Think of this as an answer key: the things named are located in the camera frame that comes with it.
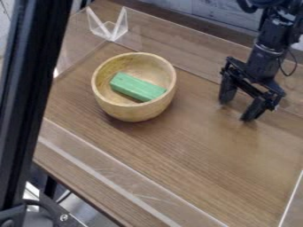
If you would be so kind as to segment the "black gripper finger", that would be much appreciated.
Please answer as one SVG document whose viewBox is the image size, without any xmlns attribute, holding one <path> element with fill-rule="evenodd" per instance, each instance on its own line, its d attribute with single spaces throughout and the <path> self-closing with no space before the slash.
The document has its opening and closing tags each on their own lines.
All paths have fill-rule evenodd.
<svg viewBox="0 0 303 227">
<path fill-rule="evenodd" d="M 222 105 L 226 105 L 235 98 L 236 91 L 235 80 L 228 73 L 224 73 L 219 90 L 219 102 Z"/>
<path fill-rule="evenodd" d="M 255 120 L 267 110 L 267 102 L 262 98 L 255 98 L 254 102 L 246 109 L 240 120 L 242 121 L 252 121 Z"/>
</svg>

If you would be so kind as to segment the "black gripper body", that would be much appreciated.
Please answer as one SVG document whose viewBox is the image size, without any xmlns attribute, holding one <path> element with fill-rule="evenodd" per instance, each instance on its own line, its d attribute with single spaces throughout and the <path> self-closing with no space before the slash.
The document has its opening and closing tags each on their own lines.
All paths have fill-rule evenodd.
<svg viewBox="0 0 303 227">
<path fill-rule="evenodd" d="M 286 50 L 275 50 L 255 44 L 247 62 L 227 57 L 220 75 L 228 73 L 242 90 L 254 100 L 262 98 L 267 102 L 267 111 L 274 111 L 286 92 L 275 81 L 276 73 L 286 58 Z"/>
</svg>

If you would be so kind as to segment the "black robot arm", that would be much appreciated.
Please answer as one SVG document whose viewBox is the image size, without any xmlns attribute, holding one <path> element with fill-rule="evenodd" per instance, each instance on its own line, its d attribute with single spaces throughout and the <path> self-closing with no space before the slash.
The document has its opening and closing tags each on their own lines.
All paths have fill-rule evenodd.
<svg viewBox="0 0 303 227">
<path fill-rule="evenodd" d="M 283 61 L 291 53 L 290 47 L 303 35 L 303 0 L 236 0 L 246 13 L 263 10 L 259 21 L 259 34 L 247 62 L 226 58 L 222 68 L 219 102 L 226 105 L 242 90 L 254 99 L 242 114 L 242 121 L 252 121 L 266 112 L 275 111 L 284 90 L 275 81 L 278 71 L 291 76 L 296 68 L 287 73 Z"/>
</svg>

